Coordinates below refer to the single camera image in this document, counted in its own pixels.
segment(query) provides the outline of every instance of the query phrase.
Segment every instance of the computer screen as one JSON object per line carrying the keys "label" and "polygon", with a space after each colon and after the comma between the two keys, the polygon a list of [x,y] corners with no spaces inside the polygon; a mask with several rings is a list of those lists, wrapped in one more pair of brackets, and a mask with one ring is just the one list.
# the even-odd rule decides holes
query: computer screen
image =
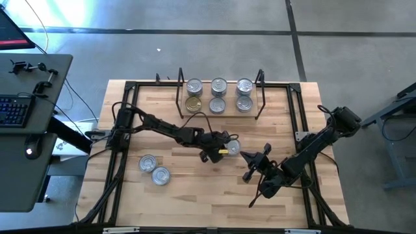
{"label": "computer screen", "polygon": [[0,10],[0,50],[31,48],[34,48],[34,43]]}

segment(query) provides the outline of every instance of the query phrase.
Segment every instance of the wooden board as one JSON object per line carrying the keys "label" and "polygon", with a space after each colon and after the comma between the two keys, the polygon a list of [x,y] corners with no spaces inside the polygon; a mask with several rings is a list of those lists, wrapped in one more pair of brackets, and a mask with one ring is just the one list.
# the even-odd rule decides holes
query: wooden board
{"label": "wooden board", "polygon": [[[240,112],[237,109],[237,98],[238,95],[235,93],[235,89],[237,88],[236,81],[228,82],[227,85],[227,94],[222,98],[226,102],[226,109],[222,114],[213,114],[209,110],[209,102],[214,98],[211,93],[211,82],[210,81],[203,81],[202,83],[203,92],[200,97],[202,102],[201,111],[204,112],[209,117],[255,117],[259,113],[258,104],[257,104],[257,92],[256,87],[254,86],[252,93],[250,94],[250,98],[253,100],[253,107],[249,112]],[[189,98],[188,92],[186,89],[183,89],[182,92],[182,101],[181,101],[181,111],[183,116],[191,116],[193,113],[188,112],[187,107],[185,105],[186,100]]]}
{"label": "wooden board", "polygon": [[[100,129],[113,125],[111,105],[122,99],[125,81],[110,80],[99,119]],[[301,83],[307,122],[310,131],[325,127],[317,83]],[[215,131],[227,130],[240,135],[242,150],[262,151],[265,143],[272,145],[269,157],[280,162],[295,153],[291,119],[286,91],[282,88],[266,88],[266,107],[260,118],[211,118]],[[176,113],[176,88],[142,87],[138,107],[158,118],[182,125]],[[207,129],[205,118],[194,118],[189,126]],[[97,143],[92,153],[102,150],[104,142]],[[332,149],[324,153],[333,157]],[[138,161],[145,154],[156,156],[160,165],[167,167],[172,179],[166,186],[154,185],[151,176],[140,172]],[[213,164],[202,163],[198,149],[182,148],[174,140],[146,131],[132,136],[127,168],[125,171],[117,226],[175,226],[175,227],[229,227],[229,228],[306,228],[306,216],[302,191],[281,188],[271,199],[260,197],[248,208],[255,195],[259,175],[255,173],[249,184],[241,177],[247,171],[244,159],[226,157]],[[80,218],[97,202],[103,192],[110,152],[91,159],[84,177],[78,201]],[[323,197],[343,221],[348,223],[343,193],[335,165],[325,157],[316,159],[318,180]],[[112,199],[107,206],[111,212]],[[316,203],[311,197],[315,220],[318,222]]]}

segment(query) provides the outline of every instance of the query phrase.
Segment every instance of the black keyboard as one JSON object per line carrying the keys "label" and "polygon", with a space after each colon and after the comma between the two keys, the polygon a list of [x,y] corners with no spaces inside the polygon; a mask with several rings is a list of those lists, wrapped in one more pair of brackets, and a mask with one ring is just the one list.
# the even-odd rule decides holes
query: black keyboard
{"label": "black keyboard", "polygon": [[30,95],[0,94],[0,127],[25,127],[34,99]]}

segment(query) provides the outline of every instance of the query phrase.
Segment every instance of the tin can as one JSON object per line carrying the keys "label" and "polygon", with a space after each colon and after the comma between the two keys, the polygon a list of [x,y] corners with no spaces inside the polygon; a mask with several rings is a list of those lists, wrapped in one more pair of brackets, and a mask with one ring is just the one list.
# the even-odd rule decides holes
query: tin can
{"label": "tin can", "polygon": [[237,109],[240,112],[249,112],[253,107],[253,100],[248,96],[241,96],[237,99]]}
{"label": "tin can", "polygon": [[235,156],[240,153],[241,144],[239,140],[231,140],[227,144],[225,144],[225,147],[228,150],[228,155]]}
{"label": "tin can", "polygon": [[237,95],[249,96],[253,90],[253,82],[247,78],[241,78],[237,81]]}
{"label": "tin can", "polygon": [[225,109],[226,109],[226,102],[222,98],[214,97],[212,100],[210,100],[209,110],[213,114],[222,114],[224,113]]}
{"label": "tin can", "polygon": [[163,166],[158,167],[151,174],[151,180],[153,180],[156,185],[165,185],[170,181],[170,172]]}
{"label": "tin can", "polygon": [[142,172],[152,172],[156,166],[157,160],[153,155],[145,155],[138,162],[138,167]]}
{"label": "tin can", "polygon": [[227,93],[227,81],[221,77],[211,82],[211,93],[214,97],[222,98]]}
{"label": "tin can", "polygon": [[185,101],[185,106],[187,107],[188,112],[197,113],[202,108],[202,102],[197,97],[188,97],[188,99]]}
{"label": "tin can", "polygon": [[187,82],[187,91],[190,97],[200,97],[202,95],[202,81],[196,78]]}

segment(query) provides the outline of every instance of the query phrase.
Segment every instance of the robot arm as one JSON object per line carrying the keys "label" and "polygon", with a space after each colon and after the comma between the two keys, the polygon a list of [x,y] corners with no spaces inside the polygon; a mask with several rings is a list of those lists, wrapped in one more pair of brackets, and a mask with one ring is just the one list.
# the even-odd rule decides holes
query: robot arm
{"label": "robot arm", "polygon": [[[135,114],[139,115],[143,124],[133,129],[128,129],[127,126],[131,125]],[[128,146],[125,138],[129,134],[138,133],[143,130],[155,131],[156,133],[173,138],[183,147],[201,149],[200,157],[204,163],[208,159],[213,163],[219,162],[223,158],[219,150],[225,149],[224,144],[232,140],[227,131],[223,131],[222,133],[218,131],[205,133],[204,129],[200,127],[178,127],[158,119],[152,114],[147,114],[137,107],[128,107],[118,111],[111,137],[107,141],[107,147],[120,151]]]}
{"label": "robot arm", "polygon": [[291,186],[304,171],[309,161],[314,161],[317,154],[327,146],[333,144],[341,137],[351,137],[360,128],[361,119],[348,107],[337,107],[329,112],[322,106],[318,106],[331,115],[327,126],[317,134],[310,134],[303,138],[297,145],[299,153],[285,159],[280,164],[270,161],[267,155],[272,147],[266,144],[262,153],[240,152],[248,163],[249,172],[242,177],[248,183],[252,174],[258,171],[264,180],[259,185],[260,194],[266,198],[273,197],[281,187]]}

